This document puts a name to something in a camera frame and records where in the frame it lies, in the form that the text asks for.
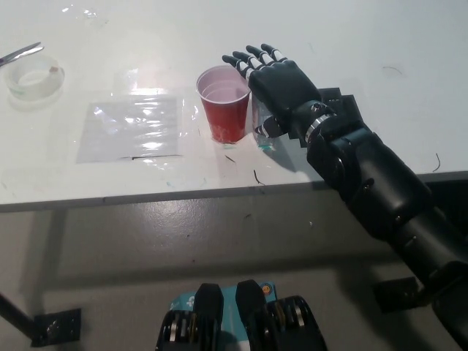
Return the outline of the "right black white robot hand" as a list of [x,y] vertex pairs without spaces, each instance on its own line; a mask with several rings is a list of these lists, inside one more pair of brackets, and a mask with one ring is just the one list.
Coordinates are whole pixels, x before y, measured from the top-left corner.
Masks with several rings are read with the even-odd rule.
[[270,117],[254,128],[263,137],[276,138],[291,134],[304,141],[314,113],[311,106],[322,105],[319,90],[293,61],[278,49],[262,44],[248,45],[246,52],[223,55],[247,82],[253,96],[264,104]]

